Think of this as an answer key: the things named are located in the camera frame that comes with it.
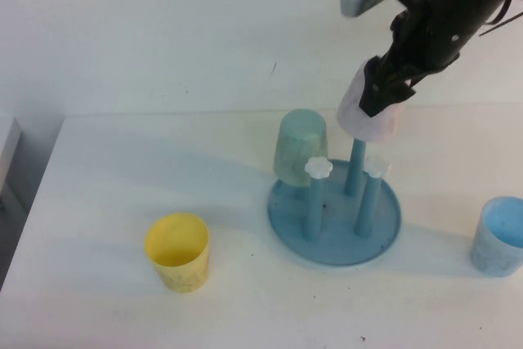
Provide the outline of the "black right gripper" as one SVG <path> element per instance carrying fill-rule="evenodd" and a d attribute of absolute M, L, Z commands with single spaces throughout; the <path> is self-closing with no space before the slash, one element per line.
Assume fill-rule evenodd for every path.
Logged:
<path fill-rule="evenodd" d="M 461 48 L 492 14 L 492 0 L 414 0 L 391 23 L 393 42 L 382 58 L 364 65 L 359 108 L 370 118 L 415 94 L 413 84 L 439 73 L 459 57 Z"/>

